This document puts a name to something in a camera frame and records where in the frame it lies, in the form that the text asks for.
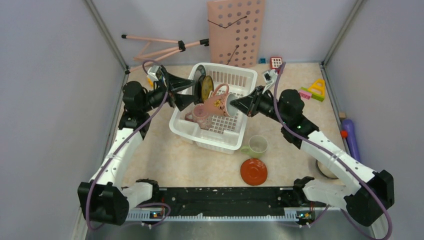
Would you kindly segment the light green mug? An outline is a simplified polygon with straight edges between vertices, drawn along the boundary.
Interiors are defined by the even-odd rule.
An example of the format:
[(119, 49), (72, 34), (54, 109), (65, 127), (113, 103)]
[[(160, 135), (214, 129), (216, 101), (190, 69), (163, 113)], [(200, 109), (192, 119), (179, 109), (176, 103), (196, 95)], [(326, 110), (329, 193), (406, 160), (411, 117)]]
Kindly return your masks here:
[(251, 158), (260, 159), (268, 149), (268, 141), (261, 135), (252, 136), (247, 145), (240, 148), (241, 153)]

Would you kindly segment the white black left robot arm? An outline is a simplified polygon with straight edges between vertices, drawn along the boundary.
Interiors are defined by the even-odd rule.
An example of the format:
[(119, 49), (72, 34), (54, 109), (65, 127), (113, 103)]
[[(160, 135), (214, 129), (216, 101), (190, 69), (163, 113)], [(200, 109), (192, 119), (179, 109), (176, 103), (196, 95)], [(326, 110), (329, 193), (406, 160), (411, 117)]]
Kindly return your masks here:
[(123, 188), (124, 173), (146, 137), (150, 122), (165, 104), (184, 110), (200, 98), (198, 78), (175, 76), (162, 65), (151, 67), (147, 75), (154, 80), (153, 90), (138, 81), (123, 86), (124, 111), (113, 144), (93, 177), (78, 186), (80, 207), (89, 229), (93, 228), (92, 221), (120, 226), (137, 205), (154, 207), (160, 202), (156, 181), (141, 180)]

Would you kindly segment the orange saucer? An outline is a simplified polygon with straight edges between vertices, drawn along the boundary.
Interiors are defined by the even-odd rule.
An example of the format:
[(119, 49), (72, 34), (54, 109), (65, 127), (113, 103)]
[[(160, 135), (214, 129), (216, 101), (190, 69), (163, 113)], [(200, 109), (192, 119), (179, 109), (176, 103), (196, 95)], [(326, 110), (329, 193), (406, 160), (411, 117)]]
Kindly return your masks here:
[(257, 158), (245, 160), (240, 166), (242, 180), (250, 186), (259, 186), (268, 178), (268, 169), (263, 161)]

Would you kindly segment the pink patterned mug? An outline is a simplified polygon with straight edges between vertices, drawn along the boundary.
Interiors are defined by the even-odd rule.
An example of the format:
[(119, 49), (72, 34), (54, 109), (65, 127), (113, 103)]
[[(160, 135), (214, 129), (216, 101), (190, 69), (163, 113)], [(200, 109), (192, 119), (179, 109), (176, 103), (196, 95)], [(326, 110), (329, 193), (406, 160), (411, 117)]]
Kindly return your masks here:
[(197, 123), (203, 130), (209, 130), (213, 123), (213, 117), (206, 110), (203, 103), (196, 104), (190, 112), (185, 114), (184, 119), (192, 123)]

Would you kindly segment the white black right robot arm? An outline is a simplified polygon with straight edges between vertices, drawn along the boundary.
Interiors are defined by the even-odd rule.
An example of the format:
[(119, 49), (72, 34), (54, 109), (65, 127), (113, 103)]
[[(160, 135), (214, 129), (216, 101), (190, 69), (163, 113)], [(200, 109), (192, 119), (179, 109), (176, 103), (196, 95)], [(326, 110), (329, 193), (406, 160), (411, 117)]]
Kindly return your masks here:
[(355, 160), (332, 143), (303, 114), (305, 106), (295, 89), (283, 90), (278, 99), (263, 86), (230, 104), (248, 117), (261, 113), (283, 124), (284, 138), (330, 170), (343, 184), (329, 184), (311, 177), (301, 179), (293, 200), (299, 206), (321, 202), (346, 211), (357, 223), (369, 227), (381, 215), (391, 221), (394, 179), (386, 170), (377, 172)]

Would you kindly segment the pink mug white interior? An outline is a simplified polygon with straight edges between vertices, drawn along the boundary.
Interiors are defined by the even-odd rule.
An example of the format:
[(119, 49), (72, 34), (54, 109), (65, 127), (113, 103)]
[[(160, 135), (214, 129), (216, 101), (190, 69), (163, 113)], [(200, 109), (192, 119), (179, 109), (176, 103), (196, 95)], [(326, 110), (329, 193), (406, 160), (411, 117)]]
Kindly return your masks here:
[[(226, 87), (222, 94), (218, 94), (218, 90)], [(215, 116), (235, 117), (238, 109), (231, 105), (237, 96), (230, 92), (230, 86), (227, 83), (221, 83), (212, 92), (210, 97), (203, 103), (207, 113)]]

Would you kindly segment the white plate green patterned rim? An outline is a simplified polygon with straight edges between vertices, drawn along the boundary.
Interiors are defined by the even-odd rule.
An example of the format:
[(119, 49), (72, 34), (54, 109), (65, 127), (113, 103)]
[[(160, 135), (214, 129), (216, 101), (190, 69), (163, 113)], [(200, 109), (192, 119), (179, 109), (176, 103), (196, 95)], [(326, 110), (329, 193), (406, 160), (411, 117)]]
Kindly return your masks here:
[(202, 64), (200, 64), (195, 70), (193, 77), (195, 85), (192, 87), (192, 94), (196, 97), (195, 103), (197, 104), (204, 102), (202, 98), (202, 84), (205, 77), (206, 69)]

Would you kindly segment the yellow patterned plate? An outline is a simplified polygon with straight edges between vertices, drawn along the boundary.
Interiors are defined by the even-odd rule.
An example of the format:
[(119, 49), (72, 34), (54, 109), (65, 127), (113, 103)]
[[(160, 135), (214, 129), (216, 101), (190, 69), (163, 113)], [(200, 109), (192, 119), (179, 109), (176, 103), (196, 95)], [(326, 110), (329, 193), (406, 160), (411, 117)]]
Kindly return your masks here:
[(213, 92), (215, 89), (213, 79), (210, 75), (206, 75), (202, 82), (200, 88), (200, 99), (204, 103), (210, 96), (210, 92)]

